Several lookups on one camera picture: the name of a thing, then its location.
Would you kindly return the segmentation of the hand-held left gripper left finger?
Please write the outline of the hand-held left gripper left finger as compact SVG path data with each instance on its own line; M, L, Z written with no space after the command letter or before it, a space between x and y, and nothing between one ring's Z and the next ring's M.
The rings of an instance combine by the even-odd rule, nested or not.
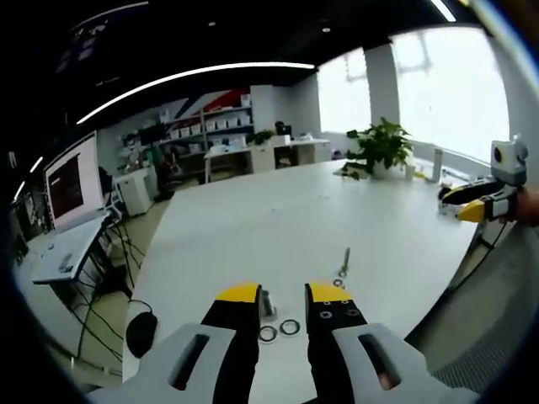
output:
M222 291L203 320L186 323L146 353L116 389L90 403L247 403L259 360L261 286Z

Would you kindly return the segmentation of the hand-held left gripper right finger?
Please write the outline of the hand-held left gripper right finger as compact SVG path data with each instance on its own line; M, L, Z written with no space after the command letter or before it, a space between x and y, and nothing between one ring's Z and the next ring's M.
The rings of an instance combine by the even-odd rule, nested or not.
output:
M305 286L307 358L317 403L474 403L429 371L424 355L389 328L369 323L333 285Z

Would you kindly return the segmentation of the person's right hand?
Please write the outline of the person's right hand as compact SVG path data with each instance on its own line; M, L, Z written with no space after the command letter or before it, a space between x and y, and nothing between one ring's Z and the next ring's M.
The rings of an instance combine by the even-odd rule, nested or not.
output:
M515 210L509 215L498 218L498 222L506 224L516 221L527 226L538 227L538 216L538 191L530 191L523 188L517 194Z

